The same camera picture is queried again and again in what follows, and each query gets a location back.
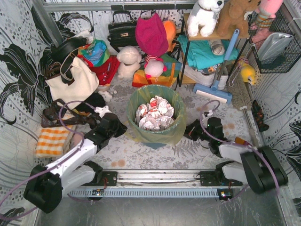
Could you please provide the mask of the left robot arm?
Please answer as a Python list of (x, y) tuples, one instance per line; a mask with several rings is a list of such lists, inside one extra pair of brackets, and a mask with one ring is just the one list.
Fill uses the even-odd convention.
[(107, 184), (103, 169), (90, 159), (106, 147), (109, 140), (127, 131), (117, 115), (105, 113), (100, 123), (82, 141), (58, 160), (31, 171), (24, 198), (45, 213), (52, 212), (63, 196), (88, 183)]

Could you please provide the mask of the crumpled paper trash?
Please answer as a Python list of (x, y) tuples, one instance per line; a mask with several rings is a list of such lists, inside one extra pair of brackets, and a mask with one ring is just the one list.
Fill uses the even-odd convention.
[(137, 108), (135, 123), (144, 130), (166, 130), (174, 123), (174, 108), (166, 99), (155, 96)]

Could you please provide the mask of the brown patterned bag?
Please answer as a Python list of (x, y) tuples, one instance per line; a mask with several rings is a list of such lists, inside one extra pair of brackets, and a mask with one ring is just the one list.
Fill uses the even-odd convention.
[(98, 113), (84, 116), (74, 112), (68, 106), (62, 108), (59, 104), (64, 105), (65, 102), (62, 99), (57, 99), (51, 103), (50, 107), (43, 110), (41, 119), (43, 128), (61, 127), (62, 121), (66, 126), (89, 124), (90, 128), (94, 129), (98, 121), (101, 121)]

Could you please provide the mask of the cream canvas tote bag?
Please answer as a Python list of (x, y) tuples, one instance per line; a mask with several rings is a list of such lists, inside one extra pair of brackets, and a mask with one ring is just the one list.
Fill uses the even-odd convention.
[(77, 56), (71, 64), (72, 81), (63, 83), (61, 76), (56, 75), (46, 83), (50, 87), (50, 93), (53, 100), (61, 99), (65, 103), (77, 101), (68, 104), (72, 110), (79, 105), (79, 101), (86, 100), (91, 96), (99, 85), (99, 80), (94, 72)]

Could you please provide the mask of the orange checkered towel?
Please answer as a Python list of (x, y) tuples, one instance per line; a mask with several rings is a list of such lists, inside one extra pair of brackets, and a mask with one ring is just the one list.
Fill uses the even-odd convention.
[(69, 150), (73, 136), (64, 127), (43, 128), (39, 136), (35, 156), (38, 158), (61, 157)]

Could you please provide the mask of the red cloth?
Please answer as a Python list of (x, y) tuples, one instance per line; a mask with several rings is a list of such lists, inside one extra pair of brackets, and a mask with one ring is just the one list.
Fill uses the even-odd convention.
[(110, 56), (104, 64), (99, 67), (90, 67), (90, 70), (96, 74), (99, 85), (106, 85), (111, 83), (119, 65), (120, 61), (117, 56)]

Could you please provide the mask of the rainbow striped cloth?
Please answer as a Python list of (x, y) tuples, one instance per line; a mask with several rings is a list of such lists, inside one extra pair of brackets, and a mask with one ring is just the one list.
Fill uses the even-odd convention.
[(147, 78), (144, 69), (141, 67), (134, 74), (132, 86), (139, 88), (145, 85), (158, 84), (171, 87), (178, 78), (182, 63), (165, 63), (165, 65), (167, 65), (167, 70), (158, 78)]

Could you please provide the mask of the yellow plush duck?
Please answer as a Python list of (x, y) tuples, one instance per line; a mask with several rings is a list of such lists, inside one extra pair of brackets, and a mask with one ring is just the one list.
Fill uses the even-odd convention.
[(255, 84), (255, 69), (249, 64), (248, 59), (240, 59), (240, 74), (243, 82), (249, 83), (250, 85)]

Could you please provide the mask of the cream plush lamb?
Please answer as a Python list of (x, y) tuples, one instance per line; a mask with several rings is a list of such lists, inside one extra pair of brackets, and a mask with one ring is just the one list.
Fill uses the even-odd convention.
[(132, 79), (134, 73), (140, 68), (142, 55), (136, 47), (126, 46), (117, 54), (117, 60), (120, 62), (118, 77)]

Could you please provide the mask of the teal folded cloth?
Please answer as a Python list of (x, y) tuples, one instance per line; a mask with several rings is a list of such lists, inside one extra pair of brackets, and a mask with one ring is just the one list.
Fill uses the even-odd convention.
[[(177, 40), (180, 42), (183, 51), (186, 51), (188, 39), (185, 35), (179, 35)], [(229, 46), (228, 40), (222, 40), (222, 44), (227, 50)], [(224, 60), (224, 55), (215, 55), (212, 53), (207, 40), (195, 40), (190, 42), (187, 62), (190, 67), (204, 69), (210, 66), (221, 64)], [(238, 49), (233, 48), (229, 60), (235, 60), (238, 56)]]

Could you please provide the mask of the silver foil pouch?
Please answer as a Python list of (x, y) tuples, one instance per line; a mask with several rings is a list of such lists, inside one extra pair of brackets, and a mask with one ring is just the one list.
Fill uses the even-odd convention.
[(279, 56), (292, 41), (293, 36), (283, 32), (269, 35), (257, 51), (258, 59), (264, 61)]

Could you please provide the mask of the orange plush toy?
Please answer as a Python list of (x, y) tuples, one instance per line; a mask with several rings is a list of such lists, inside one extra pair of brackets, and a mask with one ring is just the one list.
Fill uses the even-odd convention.
[(163, 26), (166, 31), (166, 39), (168, 42), (168, 49), (167, 52), (173, 51), (176, 43), (174, 42), (176, 36), (176, 26), (172, 20), (165, 20), (163, 21)]

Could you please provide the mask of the white plush dog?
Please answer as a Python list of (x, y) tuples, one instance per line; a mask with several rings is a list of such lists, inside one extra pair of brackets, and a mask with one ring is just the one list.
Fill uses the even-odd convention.
[(218, 22), (219, 14), (224, 6), (223, 0), (198, 0), (187, 20), (187, 33), (190, 37), (200, 34), (210, 36)]

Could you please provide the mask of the blue handled mop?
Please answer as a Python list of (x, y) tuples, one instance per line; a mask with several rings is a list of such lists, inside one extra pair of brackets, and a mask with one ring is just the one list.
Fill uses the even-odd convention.
[(224, 56), (224, 61), (221, 65), (220, 70), (218, 71), (217, 78), (214, 80), (212, 85), (210, 87), (204, 86), (202, 84), (195, 84), (193, 92), (195, 92), (198, 95), (205, 96), (207, 98), (213, 99), (213, 100), (219, 100), (221, 103), (230, 104), (232, 100), (232, 94), (229, 92), (225, 92), (218, 89), (218, 85), (220, 82), (220, 78), (222, 76), (223, 69), (225, 68), (225, 65), (227, 61), (229, 60), (230, 54), (234, 48), (235, 42), (239, 35), (239, 29), (236, 29), (231, 37), (229, 46), (227, 48), (227, 51)]

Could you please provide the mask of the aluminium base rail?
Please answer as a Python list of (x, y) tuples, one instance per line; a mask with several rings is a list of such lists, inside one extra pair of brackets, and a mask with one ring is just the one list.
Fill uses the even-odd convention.
[(82, 166), (46, 188), (54, 198), (217, 198), (229, 199), (241, 181), (218, 178), (214, 170), (95, 170)]

